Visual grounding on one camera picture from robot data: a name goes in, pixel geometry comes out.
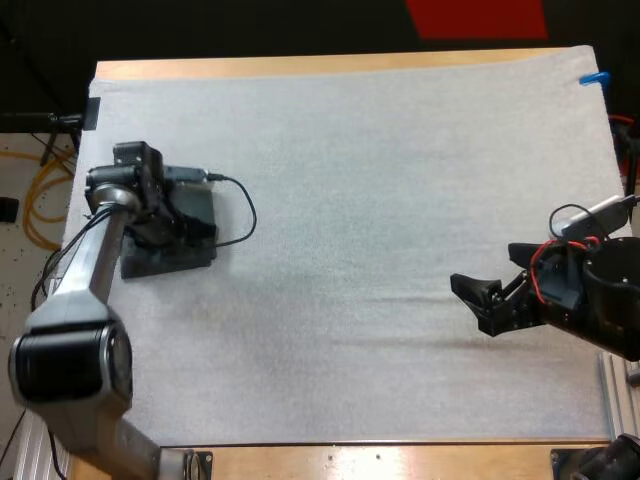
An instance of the black plastic part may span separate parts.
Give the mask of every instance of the black plastic part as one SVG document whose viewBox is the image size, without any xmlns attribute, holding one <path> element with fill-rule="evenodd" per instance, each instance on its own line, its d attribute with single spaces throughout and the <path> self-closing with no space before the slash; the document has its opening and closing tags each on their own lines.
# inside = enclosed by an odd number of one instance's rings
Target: black plastic part
<svg viewBox="0 0 640 480">
<path fill-rule="evenodd" d="M 116 167 L 125 165 L 147 167 L 154 181 L 160 184 L 164 182 L 162 154 L 155 148 L 151 148 L 147 142 L 116 143 L 113 147 L 113 158 Z"/>
<path fill-rule="evenodd" d="M 31 402 L 85 398 L 102 387 L 102 328 L 25 335 L 15 354 L 22 396 Z"/>
<path fill-rule="evenodd" d="M 211 452 L 199 452 L 196 451 L 196 455 L 200 458 L 200 465 L 202 466 L 202 470 L 204 472 L 204 478 L 200 478 L 200 480 L 212 480 L 213 479 L 213 462 L 214 456 Z"/>
<path fill-rule="evenodd" d="M 540 248 L 539 243 L 510 243 L 507 246 L 509 251 L 509 260 L 518 265 L 520 268 L 529 270 L 531 257 Z"/>
<path fill-rule="evenodd" d="M 0 222 L 15 223 L 20 201 L 17 198 L 0 197 Z"/>
<path fill-rule="evenodd" d="M 522 272 L 504 289 L 499 280 L 477 280 L 465 275 L 451 275 L 451 290 L 475 314 L 478 330 L 495 337 L 501 333 L 536 327 L 529 306 L 529 285 Z"/>
<path fill-rule="evenodd" d="M 98 114 L 100 113 L 100 97 L 89 97 L 84 111 L 84 131 L 95 130 L 98 126 Z"/>
<path fill-rule="evenodd" d="M 631 435 L 620 435 L 607 447 L 551 451 L 554 480 L 638 480 L 640 446 Z"/>
<path fill-rule="evenodd" d="M 207 179 L 207 172 L 201 168 L 164 166 L 166 182 L 203 183 Z"/>
</svg>

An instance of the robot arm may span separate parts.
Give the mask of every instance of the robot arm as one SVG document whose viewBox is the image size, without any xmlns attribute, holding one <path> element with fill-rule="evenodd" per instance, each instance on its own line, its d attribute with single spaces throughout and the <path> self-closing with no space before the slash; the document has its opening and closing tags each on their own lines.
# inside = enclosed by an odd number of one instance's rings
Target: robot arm
<svg viewBox="0 0 640 480">
<path fill-rule="evenodd" d="M 144 142 L 116 145 L 114 154 L 115 166 L 87 178 L 91 228 L 13 346 L 14 396 L 70 453 L 114 478 L 205 478 L 196 452 L 161 449 L 122 419 L 133 397 L 132 351 L 107 299 L 121 241 L 129 245 L 123 276 L 210 264 L 216 227 L 207 174 L 163 167 Z"/>
<path fill-rule="evenodd" d="M 636 203 L 616 197 L 564 223 L 557 240 L 509 244 L 510 260 L 524 270 L 504 288 L 454 274 L 451 289 L 488 335 L 550 324 L 640 360 L 640 239 L 609 239 Z"/>
</svg>

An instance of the blue clip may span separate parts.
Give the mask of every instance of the blue clip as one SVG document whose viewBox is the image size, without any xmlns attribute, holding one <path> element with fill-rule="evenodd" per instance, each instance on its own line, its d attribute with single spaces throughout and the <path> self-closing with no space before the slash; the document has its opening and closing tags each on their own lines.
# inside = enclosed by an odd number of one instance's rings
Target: blue clip
<svg viewBox="0 0 640 480">
<path fill-rule="evenodd" d="M 606 90 L 611 81 L 611 75 L 609 72 L 592 73 L 580 78 L 580 85 L 589 85 L 591 83 L 599 83 L 602 85 L 602 89 Z"/>
</svg>

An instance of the yellow cable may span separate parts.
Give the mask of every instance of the yellow cable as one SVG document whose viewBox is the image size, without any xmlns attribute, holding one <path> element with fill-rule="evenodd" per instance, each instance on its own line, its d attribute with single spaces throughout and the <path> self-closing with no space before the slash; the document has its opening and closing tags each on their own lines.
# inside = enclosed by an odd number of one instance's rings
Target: yellow cable
<svg viewBox="0 0 640 480">
<path fill-rule="evenodd" d="M 35 160 L 36 162 L 40 161 L 40 157 L 38 157 L 37 155 L 31 155 L 30 153 L 22 152 L 7 152 L 6 150 L 0 152 L 0 157 L 24 158 L 26 160 Z"/>
<path fill-rule="evenodd" d="M 33 215 L 36 219 L 40 220 L 44 223 L 58 223 L 63 222 L 66 218 L 66 215 L 60 215 L 58 217 L 45 217 L 40 212 L 38 212 L 35 208 L 35 202 L 40 198 L 40 196 L 46 192 L 48 189 L 54 187 L 55 185 L 59 185 L 63 182 L 68 182 L 73 179 L 73 175 L 69 172 L 69 169 L 66 168 L 63 162 L 68 160 L 72 155 L 73 151 L 64 152 L 61 156 L 56 157 L 51 162 L 47 163 L 33 178 L 31 181 L 31 186 L 27 191 L 24 200 L 24 211 L 22 216 L 22 228 L 24 230 L 24 234 L 27 238 L 33 242 L 36 246 L 43 248 L 45 250 L 56 250 L 60 248 L 60 245 L 52 242 L 44 235 L 42 235 L 38 229 L 33 225 L 31 215 Z M 13 151 L 0 151 L 0 157 L 6 158 L 20 158 L 25 160 L 33 160 L 36 162 L 40 161 L 40 157 L 37 155 L 32 155 L 30 153 L 23 152 L 13 152 Z M 59 169 L 62 173 L 62 177 L 57 177 L 53 180 L 49 180 L 48 182 L 44 182 L 44 180 L 55 170 Z"/>
</svg>

